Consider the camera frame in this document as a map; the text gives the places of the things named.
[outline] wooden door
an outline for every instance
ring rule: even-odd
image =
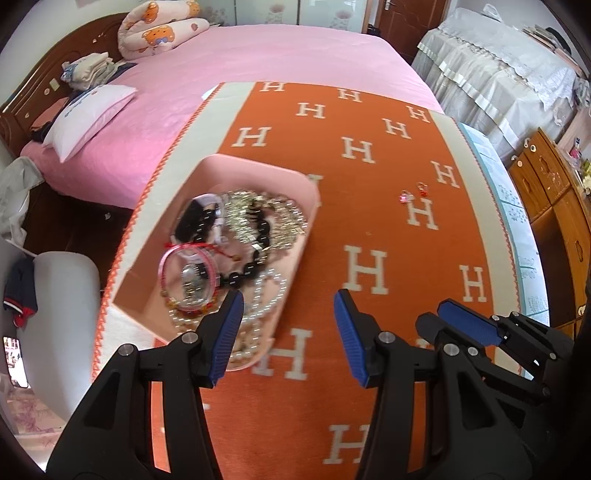
[[[382,0],[377,22],[382,38],[412,63],[425,33],[441,23],[446,3],[447,0]]]

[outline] folded clothes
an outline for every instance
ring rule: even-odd
[[[101,75],[101,77],[97,77],[95,79],[95,81],[93,82],[95,85],[92,85],[90,88],[82,90],[82,89],[76,89],[76,88],[72,87],[74,91],[69,95],[67,101],[60,108],[60,110],[56,113],[53,120],[51,120],[50,122],[46,122],[45,124],[43,124],[39,128],[31,129],[31,140],[33,140],[34,142],[37,142],[37,143],[43,143],[45,140],[45,137],[47,136],[47,133],[49,132],[50,128],[53,126],[53,122],[56,120],[57,116],[61,113],[61,111],[64,108],[66,108],[68,105],[70,105],[72,102],[74,102],[80,95],[83,95],[85,92],[93,89],[95,86],[105,85],[109,82],[112,82],[119,75],[121,75],[123,72],[129,70],[131,67],[135,67],[137,65],[137,63],[134,63],[132,61],[121,60],[121,61],[118,61],[117,63],[112,64],[112,65],[113,65],[113,70],[108,73],[103,73]]]
[[[104,64],[108,58],[109,54],[104,52],[90,53],[72,63],[66,61],[61,64],[61,68],[64,70],[61,79],[67,83],[87,81],[92,76],[93,71],[101,64]]]
[[[107,52],[91,53],[72,63],[64,62],[61,79],[73,90],[86,91],[107,83],[122,63],[113,63]]]

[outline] wooden headboard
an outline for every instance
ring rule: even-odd
[[[108,51],[113,61],[121,59],[117,48],[117,30],[126,14],[98,18],[66,35],[43,56],[0,108],[0,137],[18,157],[31,139],[35,119],[56,100],[72,91],[60,80],[61,64],[92,52]]]

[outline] white pillow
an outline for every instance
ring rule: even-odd
[[[64,163],[84,147],[129,103],[137,90],[125,85],[99,85],[62,110],[51,126],[44,147],[51,146]]]

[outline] drawer handle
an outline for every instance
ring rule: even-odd
[[[578,240],[574,243],[574,246],[577,249],[577,256],[579,257],[579,261],[582,263],[583,262],[583,249],[581,248],[581,244],[579,243]]]
[[[544,173],[550,173],[550,167],[548,166],[546,160],[544,160],[542,157],[540,157],[540,165],[542,165],[542,170],[544,170]]]
[[[527,193],[531,193],[530,183],[526,179],[523,179],[523,185],[524,185],[525,189],[527,190]]]

